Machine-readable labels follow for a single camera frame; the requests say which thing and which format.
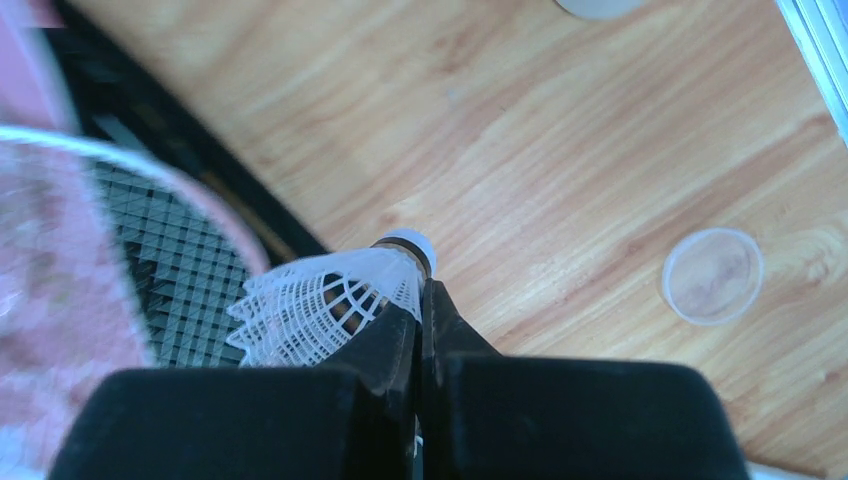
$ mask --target wood grain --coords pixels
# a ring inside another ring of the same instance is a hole
[[[417,228],[500,350],[692,365],[753,459],[848,474],[848,155],[772,1],[76,3],[331,247]],[[766,284],[694,327],[660,270],[711,226]]]

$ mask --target pink fabric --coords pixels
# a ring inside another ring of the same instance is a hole
[[[61,79],[22,28],[34,18],[0,1],[0,121],[69,130]],[[0,479],[46,472],[103,377],[153,365],[88,181],[76,158],[0,145]]]

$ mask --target white plastic netting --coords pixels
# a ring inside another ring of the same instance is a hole
[[[245,283],[228,309],[244,321],[228,338],[242,366],[312,366],[341,348],[391,302],[421,321],[424,278],[389,248],[305,258]]]

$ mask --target round transparent lid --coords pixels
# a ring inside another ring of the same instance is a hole
[[[663,294],[674,311],[696,325],[740,317],[763,284],[763,254],[750,235],[712,228],[684,238],[663,269]]]

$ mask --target white shuttlecock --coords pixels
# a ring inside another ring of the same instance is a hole
[[[413,230],[373,247],[310,257],[248,280],[227,311],[244,325],[227,338],[241,366],[312,366],[341,348],[388,303],[421,321],[421,289],[436,254]]]

